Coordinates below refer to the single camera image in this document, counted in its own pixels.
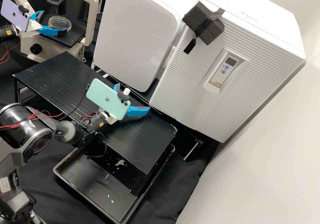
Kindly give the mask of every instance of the white air purifier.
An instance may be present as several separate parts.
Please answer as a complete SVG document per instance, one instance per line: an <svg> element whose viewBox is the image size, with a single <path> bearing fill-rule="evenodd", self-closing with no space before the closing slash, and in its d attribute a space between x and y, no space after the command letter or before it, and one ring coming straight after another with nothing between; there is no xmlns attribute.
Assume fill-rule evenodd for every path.
<svg viewBox="0 0 320 224"><path fill-rule="evenodd" d="M106 0L94 64L144 92L183 31L184 14L199 0Z"/></svg>
<svg viewBox="0 0 320 224"><path fill-rule="evenodd" d="M225 10L224 32L209 45L197 38L186 54L193 37L187 27L149 104L225 142L306 56L294 15L271 1L200 1Z"/></svg>

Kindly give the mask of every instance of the control panel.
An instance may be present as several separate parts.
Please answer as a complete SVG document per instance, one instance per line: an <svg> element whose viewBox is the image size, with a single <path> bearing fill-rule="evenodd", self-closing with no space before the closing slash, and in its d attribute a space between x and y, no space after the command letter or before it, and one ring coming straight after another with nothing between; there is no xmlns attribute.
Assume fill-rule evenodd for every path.
<svg viewBox="0 0 320 224"><path fill-rule="evenodd" d="M239 62L240 59L228 54L209 80L209 83L220 88Z"/></svg>

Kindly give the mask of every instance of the display screen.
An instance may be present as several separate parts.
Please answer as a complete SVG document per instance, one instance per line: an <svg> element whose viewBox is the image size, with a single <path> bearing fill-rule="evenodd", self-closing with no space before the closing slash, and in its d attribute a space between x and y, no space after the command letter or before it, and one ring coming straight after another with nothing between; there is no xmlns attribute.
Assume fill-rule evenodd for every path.
<svg viewBox="0 0 320 224"><path fill-rule="evenodd" d="M231 57L228 57L226 60L226 63L229 64L230 66L234 66L237 63L237 61L232 59Z"/></svg>

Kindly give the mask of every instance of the black platform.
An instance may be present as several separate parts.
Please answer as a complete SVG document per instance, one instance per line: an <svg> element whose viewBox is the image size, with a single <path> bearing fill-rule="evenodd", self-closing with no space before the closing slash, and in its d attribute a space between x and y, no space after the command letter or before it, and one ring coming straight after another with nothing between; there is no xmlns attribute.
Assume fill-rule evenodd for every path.
<svg viewBox="0 0 320 224"><path fill-rule="evenodd" d="M94 78L113 87L111 82L67 52L17 73L14 77L67 114L78 105L86 85ZM130 101L133 106L142 105L133 98ZM83 115L97 111L98 108L84 97L79 108L70 117L78 122ZM109 125L104 134L108 146L146 178L176 132L176 128L170 123L149 112L143 118L125 117L122 121Z"/></svg>
<svg viewBox="0 0 320 224"><path fill-rule="evenodd" d="M47 26L49 22L49 18L52 16L56 16L56 14L48 14L45 15L41 25ZM77 22L72 22L71 30L67 32L64 36L44 36L50 40L56 41L66 47L73 47L78 41L80 41L86 32L86 28L79 25Z"/></svg>

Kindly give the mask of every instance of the metal table leg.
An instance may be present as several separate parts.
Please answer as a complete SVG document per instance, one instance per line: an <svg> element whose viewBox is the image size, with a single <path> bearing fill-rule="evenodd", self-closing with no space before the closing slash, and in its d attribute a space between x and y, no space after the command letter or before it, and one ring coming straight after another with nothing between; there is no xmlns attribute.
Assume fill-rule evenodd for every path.
<svg viewBox="0 0 320 224"><path fill-rule="evenodd" d="M18 87L18 79L13 78L14 81L14 98L17 103L20 103L20 89Z"/></svg>

